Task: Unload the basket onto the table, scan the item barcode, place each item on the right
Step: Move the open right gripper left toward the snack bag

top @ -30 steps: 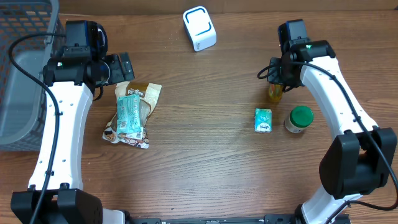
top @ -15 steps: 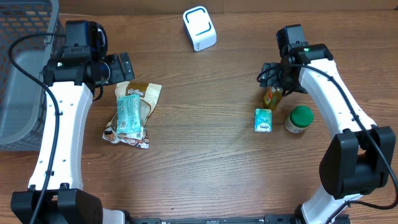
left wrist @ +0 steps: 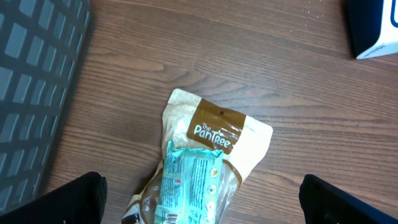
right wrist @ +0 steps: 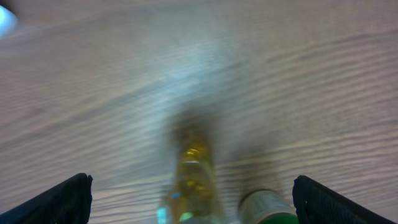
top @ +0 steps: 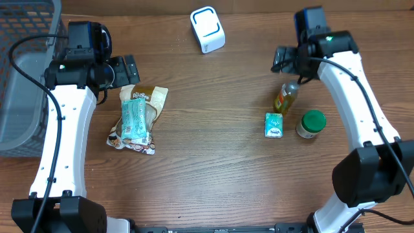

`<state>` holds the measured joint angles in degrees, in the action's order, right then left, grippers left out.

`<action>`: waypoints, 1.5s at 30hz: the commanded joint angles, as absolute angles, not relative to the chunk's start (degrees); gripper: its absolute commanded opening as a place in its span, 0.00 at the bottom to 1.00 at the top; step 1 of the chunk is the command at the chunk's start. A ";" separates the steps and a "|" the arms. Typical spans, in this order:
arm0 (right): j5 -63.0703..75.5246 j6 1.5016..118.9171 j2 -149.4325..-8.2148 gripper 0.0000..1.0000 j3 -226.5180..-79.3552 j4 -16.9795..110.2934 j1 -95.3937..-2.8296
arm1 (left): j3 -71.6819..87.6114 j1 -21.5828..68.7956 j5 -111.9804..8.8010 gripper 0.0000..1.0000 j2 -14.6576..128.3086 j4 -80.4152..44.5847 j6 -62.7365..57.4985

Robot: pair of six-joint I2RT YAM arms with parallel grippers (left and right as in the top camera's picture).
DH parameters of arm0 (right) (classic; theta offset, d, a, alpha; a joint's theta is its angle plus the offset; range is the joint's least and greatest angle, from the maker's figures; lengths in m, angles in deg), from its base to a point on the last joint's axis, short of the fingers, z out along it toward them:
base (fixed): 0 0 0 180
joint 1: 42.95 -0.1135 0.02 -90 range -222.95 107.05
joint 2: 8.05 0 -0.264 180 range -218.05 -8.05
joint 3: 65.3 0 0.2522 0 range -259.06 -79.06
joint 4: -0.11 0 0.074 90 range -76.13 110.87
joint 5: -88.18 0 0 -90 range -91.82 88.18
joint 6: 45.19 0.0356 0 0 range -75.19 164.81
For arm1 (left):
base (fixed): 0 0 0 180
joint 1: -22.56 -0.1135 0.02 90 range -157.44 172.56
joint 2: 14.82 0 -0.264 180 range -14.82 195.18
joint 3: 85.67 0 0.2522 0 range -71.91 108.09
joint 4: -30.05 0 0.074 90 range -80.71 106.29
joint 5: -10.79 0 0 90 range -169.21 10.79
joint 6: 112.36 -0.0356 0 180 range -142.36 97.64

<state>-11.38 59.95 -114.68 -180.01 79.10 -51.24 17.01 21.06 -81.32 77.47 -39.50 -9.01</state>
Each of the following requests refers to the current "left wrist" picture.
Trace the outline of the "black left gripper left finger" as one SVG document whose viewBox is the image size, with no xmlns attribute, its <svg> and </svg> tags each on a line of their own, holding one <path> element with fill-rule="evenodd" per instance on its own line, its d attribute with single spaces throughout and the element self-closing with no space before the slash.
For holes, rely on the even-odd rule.
<svg viewBox="0 0 398 224">
<path fill-rule="evenodd" d="M 83 176 L 5 215 L 1 224 L 97 224 L 107 201 L 106 178 L 97 172 Z"/>
</svg>

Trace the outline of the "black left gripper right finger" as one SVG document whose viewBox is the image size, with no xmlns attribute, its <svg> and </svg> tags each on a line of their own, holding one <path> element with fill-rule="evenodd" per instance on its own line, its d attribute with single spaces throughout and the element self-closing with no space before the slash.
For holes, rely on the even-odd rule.
<svg viewBox="0 0 398 224">
<path fill-rule="evenodd" d="M 305 175 L 298 197 L 306 224 L 397 224 L 396 218 L 312 174 Z"/>
</svg>

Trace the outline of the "teal wipes packet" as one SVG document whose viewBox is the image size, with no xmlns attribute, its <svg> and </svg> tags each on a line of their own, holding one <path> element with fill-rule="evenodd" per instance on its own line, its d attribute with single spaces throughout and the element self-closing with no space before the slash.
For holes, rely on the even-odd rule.
<svg viewBox="0 0 398 224">
<path fill-rule="evenodd" d="M 223 151 L 167 145 L 155 223 L 214 224 Z"/>
</svg>

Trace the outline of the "brown white snack bag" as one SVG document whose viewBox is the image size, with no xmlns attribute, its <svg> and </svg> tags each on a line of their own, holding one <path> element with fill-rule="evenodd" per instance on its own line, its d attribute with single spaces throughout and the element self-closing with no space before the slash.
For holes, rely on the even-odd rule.
<svg viewBox="0 0 398 224">
<path fill-rule="evenodd" d="M 181 89 L 172 92 L 162 115 L 162 123 L 162 158 L 142 192 L 132 197 L 121 221 L 155 223 L 167 145 L 173 141 L 177 149 L 223 151 L 215 222 L 220 223 L 242 183 L 266 155 L 272 127 Z"/>
</svg>

